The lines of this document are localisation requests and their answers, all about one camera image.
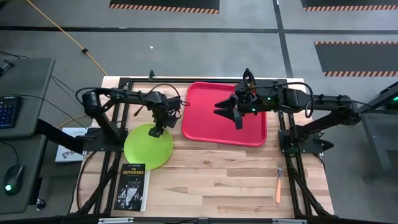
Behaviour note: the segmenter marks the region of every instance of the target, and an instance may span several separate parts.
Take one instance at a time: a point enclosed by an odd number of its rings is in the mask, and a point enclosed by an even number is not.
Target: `yellow cable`
[[[52,24],[54,24],[60,31],[62,31],[65,35],[67,35],[71,40],[74,41],[74,43],[77,44],[82,50],[84,49],[83,46],[81,46],[73,37],[71,37],[67,32],[65,32],[58,24],[56,24],[53,20],[51,20],[48,16],[46,16],[38,7],[36,7],[33,3],[31,3],[30,0],[26,0],[31,6],[33,6],[41,15],[43,15],[46,19],[48,19]],[[99,65],[99,63],[93,58],[93,56],[90,55],[90,53],[85,52],[89,56],[89,58],[95,63],[95,65],[101,69],[101,71],[104,73],[105,76],[108,76],[108,74],[105,72],[105,70]]]
[[[84,115],[81,115],[81,116],[79,116],[79,117],[76,117],[76,118],[73,118],[73,119],[69,119],[69,120],[67,120],[66,122],[60,124],[57,128],[60,129],[60,128],[64,127],[65,125],[71,123],[72,121],[74,121],[74,120],[76,120],[76,119],[79,119],[79,118],[84,118],[84,117],[87,117],[87,115],[84,114]]]

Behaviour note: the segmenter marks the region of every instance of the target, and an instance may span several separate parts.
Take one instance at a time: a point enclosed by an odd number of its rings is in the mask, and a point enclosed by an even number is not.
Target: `orange striped border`
[[[318,44],[398,44],[397,41],[316,41]]]
[[[305,7],[307,12],[323,12],[323,11],[368,11],[368,10],[398,10],[398,5],[384,6],[315,6]]]
[[[323,72],[326,77],[398,77],[398,71],[333,71]]]
[[[168,7],[168,6],[139,6],[130,4],[110,4],[111,9],[138,9],[151,11],[167,11],[167,12],[194,12],[205,14],[218,14],[216,9],[186,8],[186,7]]]

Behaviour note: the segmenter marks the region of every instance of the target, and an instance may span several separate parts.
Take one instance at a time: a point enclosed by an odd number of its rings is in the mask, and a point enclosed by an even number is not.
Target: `green plate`
[[[124,156],[131,164],[145,164],[146,170],[158,168],[169,159],[173,138],[165,130],[159,138],[149,136],[153,124],[143,124],[132,130],[124,142]]]

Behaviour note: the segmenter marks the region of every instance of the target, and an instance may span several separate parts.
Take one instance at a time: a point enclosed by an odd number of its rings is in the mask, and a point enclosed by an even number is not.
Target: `fork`
[[[278,171],[278,184],[276,185],[276,196],[275,202],[280,203],[280,177],[282,175],[282,171],[284,170],[284,166],[281,162],[278,163],[277,171]]]

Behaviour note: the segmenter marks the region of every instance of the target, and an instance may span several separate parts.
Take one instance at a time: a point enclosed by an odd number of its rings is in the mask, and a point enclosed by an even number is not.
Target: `computer mouse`
[[[14,165],[8,168],[4,176],[4,190],[6,195],[16,195],[22,188],[22,177],[24,175],[24,166]]]

